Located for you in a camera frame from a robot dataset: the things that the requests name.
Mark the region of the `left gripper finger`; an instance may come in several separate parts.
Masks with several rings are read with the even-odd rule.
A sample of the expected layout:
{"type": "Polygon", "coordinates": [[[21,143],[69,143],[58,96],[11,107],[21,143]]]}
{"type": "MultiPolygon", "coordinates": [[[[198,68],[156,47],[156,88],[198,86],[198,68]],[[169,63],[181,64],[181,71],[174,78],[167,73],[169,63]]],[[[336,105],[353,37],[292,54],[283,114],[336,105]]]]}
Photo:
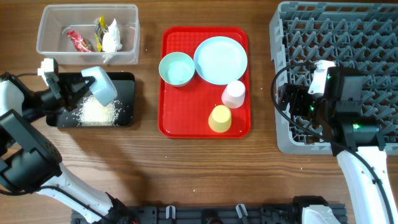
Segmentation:
{"type": "Polygon", "coordinates": [[[77,77],[71,81],[72,90],[85,90],[89,89],[96,79],[92,76],[89,77],[77,77]]]}
{"type": "Polygon", "coordinates": [[[89,88],[82,88],[77,92],[67,95],[65,100],[65,109],[72,111],[77,108],[78,102],[89,92],[89,88]]]}

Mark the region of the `white rice pile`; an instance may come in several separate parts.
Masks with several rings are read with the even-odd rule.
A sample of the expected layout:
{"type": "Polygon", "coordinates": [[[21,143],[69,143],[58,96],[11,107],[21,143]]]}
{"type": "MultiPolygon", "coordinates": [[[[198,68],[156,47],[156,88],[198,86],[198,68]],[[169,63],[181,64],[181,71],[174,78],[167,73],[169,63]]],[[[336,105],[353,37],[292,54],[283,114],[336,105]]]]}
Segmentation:
{"type": "Polygon", "coordinates": [[[122,103],[113,100],[103,106],[93,95],[85,96],[81,108],[72,115],[76,116],[79,126],[114,126],[121,111],[122,103]]]}

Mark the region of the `red silver snack wrapper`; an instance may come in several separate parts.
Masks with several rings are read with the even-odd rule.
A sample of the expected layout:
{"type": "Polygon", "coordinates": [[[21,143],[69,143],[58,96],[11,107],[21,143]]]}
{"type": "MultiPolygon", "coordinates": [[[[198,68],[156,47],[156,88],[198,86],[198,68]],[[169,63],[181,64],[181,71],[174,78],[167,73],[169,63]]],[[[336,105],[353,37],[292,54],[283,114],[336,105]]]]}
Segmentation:
{"type": "Polygon", "coordinates": [[[67,33],[67,37],[70,38],[78,52],[92,52],[91,45],[87,43],[80,33],[72,30],[67,33]]]}

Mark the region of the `white tissue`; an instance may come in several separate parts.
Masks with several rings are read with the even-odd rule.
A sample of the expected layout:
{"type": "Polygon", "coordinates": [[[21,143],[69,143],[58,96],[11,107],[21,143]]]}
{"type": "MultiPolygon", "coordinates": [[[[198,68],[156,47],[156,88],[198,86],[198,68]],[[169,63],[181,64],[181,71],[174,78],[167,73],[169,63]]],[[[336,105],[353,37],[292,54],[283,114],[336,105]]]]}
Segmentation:
{"type": "Polygon", "coordinates": [[[103,55],[103,63],[108,63],[114,57],[114,54],[121,50],[122,46],[117,21],[113,19],[111,25],[108,26],[108,31],[103,36],[102,50],[106,53],[106,55],[103,55]]]}

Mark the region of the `pink plastic cup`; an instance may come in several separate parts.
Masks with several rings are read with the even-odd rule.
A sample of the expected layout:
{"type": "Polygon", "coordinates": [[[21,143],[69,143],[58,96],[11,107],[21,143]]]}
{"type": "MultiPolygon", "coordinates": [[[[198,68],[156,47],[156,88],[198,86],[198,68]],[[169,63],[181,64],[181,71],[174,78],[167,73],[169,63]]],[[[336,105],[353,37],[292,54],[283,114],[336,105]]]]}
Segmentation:
{"type": "Polygon", "coordinates": [[[221,96],[221,100],[228,108],[239,108],[243,105],[246,87],[243,82],[235,80],[229,83],[221,96]]]}

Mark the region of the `yellow plastic cup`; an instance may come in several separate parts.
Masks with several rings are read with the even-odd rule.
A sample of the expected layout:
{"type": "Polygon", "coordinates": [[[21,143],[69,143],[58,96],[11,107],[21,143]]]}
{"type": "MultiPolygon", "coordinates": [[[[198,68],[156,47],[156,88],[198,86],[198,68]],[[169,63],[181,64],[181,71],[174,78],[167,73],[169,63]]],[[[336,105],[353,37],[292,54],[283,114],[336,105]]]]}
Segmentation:
{"type": "Polygon", "coordinates": [[[231,127],[231,110],[225,105],[218,105],[213,108],[208,118],[209,127],[216,133],[224,133],[231,127]]]}

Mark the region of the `mint green bowl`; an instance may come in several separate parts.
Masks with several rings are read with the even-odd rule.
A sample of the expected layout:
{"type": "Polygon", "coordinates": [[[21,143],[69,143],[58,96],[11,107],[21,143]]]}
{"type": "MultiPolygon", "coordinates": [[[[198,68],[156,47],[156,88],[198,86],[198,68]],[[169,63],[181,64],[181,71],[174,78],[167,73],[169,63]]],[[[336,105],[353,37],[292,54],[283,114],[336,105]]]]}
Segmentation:
{"type": "Polygon", "coordinates": [[[183,52],[172,52],[162,58],[159,63],[161,79],[172,86],[186,85],[195,74],[193,59],[183,52]]]}

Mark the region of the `yellow candy wrapper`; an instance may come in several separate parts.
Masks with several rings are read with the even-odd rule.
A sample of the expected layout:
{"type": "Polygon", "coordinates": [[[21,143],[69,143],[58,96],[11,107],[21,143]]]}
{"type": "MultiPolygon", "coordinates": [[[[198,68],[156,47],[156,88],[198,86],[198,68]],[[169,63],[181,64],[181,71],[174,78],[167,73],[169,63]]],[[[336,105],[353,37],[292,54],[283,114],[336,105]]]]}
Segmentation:
{"type": "Polygon", "coordinates": [[[99,52],[103,50],[103,36],[107,32],[104,17],[101,16],[95,26],[95,38],[99,52]]]}

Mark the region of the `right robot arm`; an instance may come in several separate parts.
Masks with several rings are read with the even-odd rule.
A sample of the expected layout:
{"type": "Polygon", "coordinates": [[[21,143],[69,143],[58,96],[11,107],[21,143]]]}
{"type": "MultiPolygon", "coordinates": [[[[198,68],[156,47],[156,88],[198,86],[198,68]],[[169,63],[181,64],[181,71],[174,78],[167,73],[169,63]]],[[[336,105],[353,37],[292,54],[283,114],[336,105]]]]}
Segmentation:
{"type": "Polygon", "coordinates": [[[397,223],[382,128],[361,112],[361,72],[349,67],[309,67],[310,86],[272,83],[276,110],[298,129],[330,143],[357,223],[397,223]]]}

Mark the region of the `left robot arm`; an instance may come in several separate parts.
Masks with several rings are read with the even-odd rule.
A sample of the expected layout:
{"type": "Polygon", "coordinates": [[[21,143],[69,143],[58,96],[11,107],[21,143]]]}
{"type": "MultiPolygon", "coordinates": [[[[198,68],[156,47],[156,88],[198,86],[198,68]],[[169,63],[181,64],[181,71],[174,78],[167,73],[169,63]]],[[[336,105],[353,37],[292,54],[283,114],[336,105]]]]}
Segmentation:
{"type": "Polygon", "coordinates": [[[96,190],[70,172],[58,149],[32,122],[64,108],[71,111],[97,86],[112,87],[107,73],[61,75],[46,72],[48,88],[33,92],[19,77],[1,75],[1,154],[18,143],[21,149],[1,160],[3,195],[40,194],[78,212],[88,223],[137,223],[136,214],[120,200],[96,190]]]}

